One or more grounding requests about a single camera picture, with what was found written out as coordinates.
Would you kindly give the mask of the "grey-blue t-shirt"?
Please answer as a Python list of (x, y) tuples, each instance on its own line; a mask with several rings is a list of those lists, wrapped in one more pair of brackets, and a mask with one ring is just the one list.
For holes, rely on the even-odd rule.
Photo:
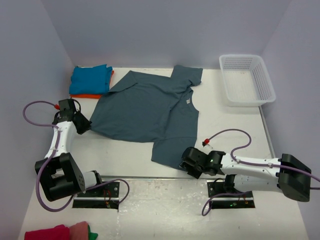
[(153, 143), (151, 161), (179, 170), (183, 152), (197, 141), (192, 88), (202, 74), (202, 68), (182, 65), (169, 77), (130, 70), (98, 100), (91, 130), (113, 140)]

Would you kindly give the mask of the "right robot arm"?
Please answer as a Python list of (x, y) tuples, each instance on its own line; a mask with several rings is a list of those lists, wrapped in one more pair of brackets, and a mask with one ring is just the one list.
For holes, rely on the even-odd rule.
[(221, 193), (233, 197), (238, 193), (266, 191), (282, 193), (298, 202), (309, 202), (311, 170), (293, 155), (281, 158), (237, 157), (223, 151), (204, 153), (188, 147), (179, 165), (187, 174), (199, 179), (202, 174), (223, 175)]

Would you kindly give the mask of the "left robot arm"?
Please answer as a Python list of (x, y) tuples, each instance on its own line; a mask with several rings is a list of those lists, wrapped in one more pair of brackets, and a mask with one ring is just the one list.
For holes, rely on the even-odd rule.
[(42, 165), (50, 160), (39, 178), (45, 197), (50, 202), (85, 191), (97, 197), (104, 190), (99, 173), (95, 170), (82, 172), (71, 154), (74, 137), (91, 129), (91, 122), (80, 109), (76, 109), (76, 103), (71, 98), (58, 102), (59, 109), (52, 122), (50, 149), (43, 160), (35, 163), (38, 173)]

